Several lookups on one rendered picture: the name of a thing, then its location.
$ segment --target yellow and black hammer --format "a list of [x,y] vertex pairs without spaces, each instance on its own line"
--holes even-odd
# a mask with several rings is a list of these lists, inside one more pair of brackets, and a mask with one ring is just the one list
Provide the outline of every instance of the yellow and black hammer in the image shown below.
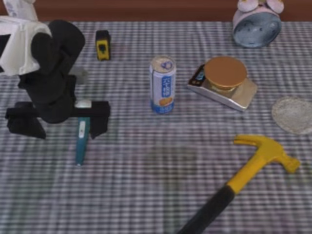
[[289,173],[295,173],[300,166],[298,159],[288,156],[279,143],[265,136],[238,135],[234,143],[256,146],[258,150],[177,234],[203,233],[245,185],[267,164],[281,163]]

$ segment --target table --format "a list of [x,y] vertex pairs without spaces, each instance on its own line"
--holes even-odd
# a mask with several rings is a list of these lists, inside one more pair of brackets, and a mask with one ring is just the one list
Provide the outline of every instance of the table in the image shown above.
[[[262,49],[236,46],[231,23],[74,22],[87,43],[78,61],[89,72],[78,98],[107,100],[109,131],[90,140],[74,164],[77,119],[43,124],[47,139],[10,134],[6,108],[28,100],[17,78],[0,79],[0,234],[175,234],[251,157],[236,134],[261,134],[301,160],[294,175],[265,167],[205,234],[312,232],[311,135],[281,130],[271,107],[283,96],[312,101],[312,24],[286,22]],[[95,31],[112,35],[112,60],[97,61]],[[151,111],[149,61],[172,56],[178,67],[175,108]],[[245,113],[186,88],[214,56],[245,63],[259,90]]]

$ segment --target black hammer handle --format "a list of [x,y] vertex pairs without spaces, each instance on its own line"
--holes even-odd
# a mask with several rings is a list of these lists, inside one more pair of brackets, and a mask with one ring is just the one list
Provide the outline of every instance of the black hammer handle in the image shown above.
[[177,234],[202,234],[234,199],[228,185],[219,190]]

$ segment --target checkered fabric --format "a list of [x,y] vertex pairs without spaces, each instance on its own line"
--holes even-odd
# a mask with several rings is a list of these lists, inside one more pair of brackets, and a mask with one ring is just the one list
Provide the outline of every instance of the checkered fabric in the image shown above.
[[[82,167],[75,149],[78,120],[43,123],[46,140],[10,134],[6,108],[29,100],[17,78],[0,79],[0,234],[175,234],[255,148],[236,134],[261,134],[301,160],[296,174],[266,166],[205,234],[312,233],[312,136],[281,130],[271,117],[283,96],[312,101],[312,24],[283,23],[268,47],[244,49],[231,23],[75,22],[86,37],[77,66],[89,72],[78,98],[107,100],[109,131],[89,140]],[[97,61],[96,30],[109,30],[112,60]],[[152,112],[149,62],[177,62],[175,108]],[[245,63],[258,86],[245,113],[186,88],[214,56]]]

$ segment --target beverage can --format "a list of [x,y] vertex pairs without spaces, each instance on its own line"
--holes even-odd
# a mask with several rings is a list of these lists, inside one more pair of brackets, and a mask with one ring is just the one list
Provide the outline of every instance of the beverage can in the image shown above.
[[176,63],[169,56],[156,56],[150,65],[152,110],[158,114],[171,112],[175,104]]

